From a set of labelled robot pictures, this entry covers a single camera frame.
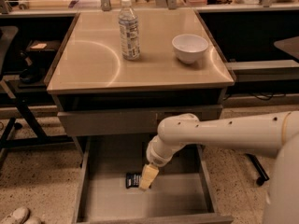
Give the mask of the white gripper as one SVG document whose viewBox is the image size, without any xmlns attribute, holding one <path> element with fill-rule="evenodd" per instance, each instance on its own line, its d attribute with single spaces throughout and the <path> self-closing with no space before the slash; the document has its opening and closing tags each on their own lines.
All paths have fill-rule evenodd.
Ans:
<svg viewBox="0 0 299 224">
<path fill-rule="evenodd" d="M 146 157 L 150 164 L 145 164 L 142 170 L 139 188 L 147 190 L 159 174 L 157 167 L 166 166 L 172 159 L 175 151 L 158 135 L 154 136 L 148 144 Z"/>
</svg>

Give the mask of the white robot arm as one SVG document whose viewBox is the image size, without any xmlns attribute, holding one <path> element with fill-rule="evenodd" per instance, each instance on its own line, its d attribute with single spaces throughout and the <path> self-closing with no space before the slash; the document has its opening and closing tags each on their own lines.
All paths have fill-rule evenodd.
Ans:
<svg viewBox="0 0 299 224">
<path fill-rule="evenodd" d="M 276 158 L 263 224 L 299 224 L 299 112 L 201 121 L 187 113 L 163 119 L 149 141 L 139 187 L 146 190 L 161 167 L 190 144 Z"/>
</svg>

